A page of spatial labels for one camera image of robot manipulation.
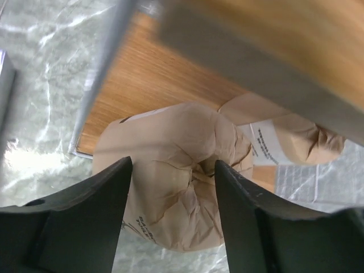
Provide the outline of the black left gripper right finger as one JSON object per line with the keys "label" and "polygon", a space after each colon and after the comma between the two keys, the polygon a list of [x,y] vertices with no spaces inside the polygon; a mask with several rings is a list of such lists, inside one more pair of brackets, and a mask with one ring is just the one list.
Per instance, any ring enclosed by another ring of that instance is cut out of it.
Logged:
{"label": "black left gripper right finger", "polygon": [[308,209],[225,162],[215,182],[230,272],[362,272],[363,209]]}

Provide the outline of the brown paper roll with label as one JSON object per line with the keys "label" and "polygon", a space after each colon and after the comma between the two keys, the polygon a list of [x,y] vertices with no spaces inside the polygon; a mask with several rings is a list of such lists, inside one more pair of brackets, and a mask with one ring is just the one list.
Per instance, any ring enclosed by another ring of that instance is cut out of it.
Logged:
{"label": "brown paper roll with label", "polygon": [[251,142],[256,166],[325,164],[345,147],[344,137],[253,93],[228,101],[219,113]]}

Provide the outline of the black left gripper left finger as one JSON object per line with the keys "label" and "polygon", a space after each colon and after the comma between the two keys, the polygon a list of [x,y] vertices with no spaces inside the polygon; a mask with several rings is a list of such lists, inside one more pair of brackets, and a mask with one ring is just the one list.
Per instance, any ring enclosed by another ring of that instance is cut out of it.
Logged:
{"label": "black left gripper left finger", "polygon": [[132,170],[122,158],[54,194],[1,208],[1,271],[111,272]]}

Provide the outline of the brown paper roll with drawing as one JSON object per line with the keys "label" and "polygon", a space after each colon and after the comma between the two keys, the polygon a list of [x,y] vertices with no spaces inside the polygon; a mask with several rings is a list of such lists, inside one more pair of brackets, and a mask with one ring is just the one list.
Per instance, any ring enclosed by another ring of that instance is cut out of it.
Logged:
{"label": "brown paper roll with drawing", "polygon": [[253,173],[251,143],[236,125],[195,102],[116,120],[96,144],[93,173],[124,157],[133,163],[127,231],[179,252],[223,244],[215,162]]}

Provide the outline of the silver Protefix box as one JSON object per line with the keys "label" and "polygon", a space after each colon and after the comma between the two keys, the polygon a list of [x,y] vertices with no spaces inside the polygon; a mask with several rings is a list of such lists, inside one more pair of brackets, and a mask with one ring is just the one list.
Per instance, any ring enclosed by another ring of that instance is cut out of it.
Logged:
{"label": "silver Protefix box", "polygon": [[11,61],[9,54],[4,49],[1,49],[1,76],[0,76],[0,122],[1,132],[5,125],[5,119],[10,103],[10,96],[13,89],[13,82],[16,74],[13,62]]}

